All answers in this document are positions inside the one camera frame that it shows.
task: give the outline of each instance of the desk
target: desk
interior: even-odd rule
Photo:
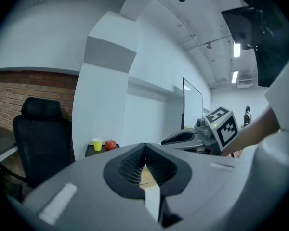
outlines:
[[[14,133],[0,127],[0,162],[17,150]]]
[[[39,215],[66,183],[77,187],[54,227],[58,230],[161,230],[141,199],[119,196],[103,177],[105,164],[134,148],[115,149],[77,160],[38,186],[23,205]]]

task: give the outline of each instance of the chair backrest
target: chair backrest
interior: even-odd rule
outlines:
[[[71,123],[58,101],[28,98],[13,122],[27,181],[37,186],[70,164]]]

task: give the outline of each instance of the brick wall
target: brick wall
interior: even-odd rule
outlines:
[[[78,76],[41,71],[0,72],[0,126],[13,130],[13,119],[21,114],[28,97],[58,100],[63,118],[72,120]]]

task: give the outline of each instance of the white panel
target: white panel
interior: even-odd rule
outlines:
[[[194,127],[202,118],[202,95],[188,81],[184,81],[184,126]]]
[[[159,186],[144,189],[145,207],[150,212],[155,221],[158,221],[159,204],[160,204],[160,188]]]
[[[165,95],[129,84],[125,106],[125,145],[161,143],[164,139]]]
[[[103,39],[137,52],[138,27],[134,21],[108,11],[89,33],[89,37]]]
[[[289,130],[289,61],[265,94],[281,129]]]
[[[92,138],[123,143],[128,74],[83,64],[74,97],[72,133],[75,159],[84,158]]]
[[[181,130],[183,102],[183,96],[167,97],[164,121],[164,139],[171,134]]]

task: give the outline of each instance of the white wall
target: white wall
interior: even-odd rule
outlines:
[[[43,67],[49,68],[49,70],[61,69],[79,72],[84,59],[87,36],[108,10],[118,12],[119,8],[99,0],[54,0],[14,15],[13,19],[8,21],[0,32],[0,69]],[[202,93],[203,105],[210,109],[210,89],[194,61],[176,39],[159,24],[144,15],[140,16],[136,23],[139,28],[139,43],[129,76],[170,93],[182,90],[182,78],[185,77]],[[94,76],[94,73],[90,72],[90,74],[91,76],[86,76],[86,78]],[[92,93],[92,98],[94,98],[91,89],[82,88],[84,92]],[[74,105],[76,107],[81,107],[85,103],[84,97],[79,98],[75,97]],[[131,131],[131,134],[135,132],[133,128],[136,108],[141,108],[139,104],[145,102],[145,105],[150,104],[155,111],[152,114],[149,109],[145,109],[144,111],[147,112],[145,117],[150,119],[139,117],[138,124],[146,122],[150,126],[149,121],[156,121],[157,117],[162,116],[162,107],[164,107],[164,116],[170,117],[171,114],[178,113],[180,117],[175,115],[174,120],[164,119],[157,126],[152,126],[156,128],[155,132],[138,138],[138,140],[160,142],[165,136],[180,129],[177,124],[181,124],[181,102],[176,98],[164,98],[166,101],[154,98],[147,98],[144,101],[137,95],[128,95],[126,114],[129,115],[122,121],[124,123],[125,120],[127,124],[124,127]],[[94,123],[94,118],[78,120],[73,115],[73,123],[80,122],[88,124],[85,126],[90,126],[91,123]]]
[[[127,73],[83,64],[72,115],[76,160],[85,157],[87,145],[94,137],[123,143],[125,103],[122,100],[128,78]]]
[[[125,107],[124,145],[161,143],[181,129],[183,96],[129,83]]]
[[[13,15],[0,31],[0,68],[80,71],[87,36],[107,11],[100,0],[54,0]]]
[[[237,89],[236,86],[212,90],[212,110],[224,106],[234,112],[236,122],[243,124],[243,115],[246,106],[250,107],[252,120],[255,120],[269,104],[264,93],[266,87],[252,86],[246,89]]]
[[[194,127],[203,115],[203,98],[188,81],[184,80],[184,126]]]
[[[210,89],[195,62],[160,25],[147,16],[136,21],[140,31],[137,56],[130,76],[168,91],[182,90],[186,78],[203,95],[204,107],[210,109]]]

